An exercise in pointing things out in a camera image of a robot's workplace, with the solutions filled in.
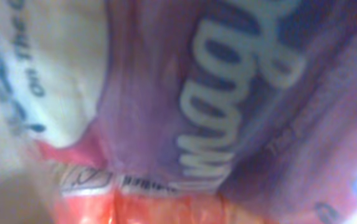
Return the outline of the Kleenex tissue multipack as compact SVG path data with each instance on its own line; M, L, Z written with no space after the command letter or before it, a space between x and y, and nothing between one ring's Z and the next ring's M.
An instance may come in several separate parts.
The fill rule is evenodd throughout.
M281 223L357 214L357 1L0 1L0 146L64 189L188 198L164 223L218 221L225 196Z

